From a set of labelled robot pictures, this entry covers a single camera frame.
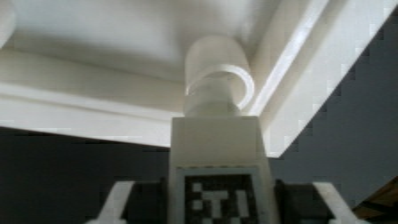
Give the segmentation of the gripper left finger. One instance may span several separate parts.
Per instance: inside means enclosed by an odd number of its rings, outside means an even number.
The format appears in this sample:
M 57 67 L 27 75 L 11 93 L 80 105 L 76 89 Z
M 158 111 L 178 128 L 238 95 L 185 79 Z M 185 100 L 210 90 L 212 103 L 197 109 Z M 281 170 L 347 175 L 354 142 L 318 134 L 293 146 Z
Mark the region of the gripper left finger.
M 84 224 L 167 224 L 164 180 L 117 181 L 100 214 Z

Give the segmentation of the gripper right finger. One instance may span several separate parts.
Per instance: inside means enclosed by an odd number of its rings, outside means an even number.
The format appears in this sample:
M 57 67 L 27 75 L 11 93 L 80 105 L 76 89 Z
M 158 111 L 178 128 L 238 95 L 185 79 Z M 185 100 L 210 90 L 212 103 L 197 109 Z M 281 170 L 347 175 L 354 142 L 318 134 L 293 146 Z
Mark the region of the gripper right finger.
M 275 182 L 281 224 L 370 224 L 348 207 L 329 182 Z

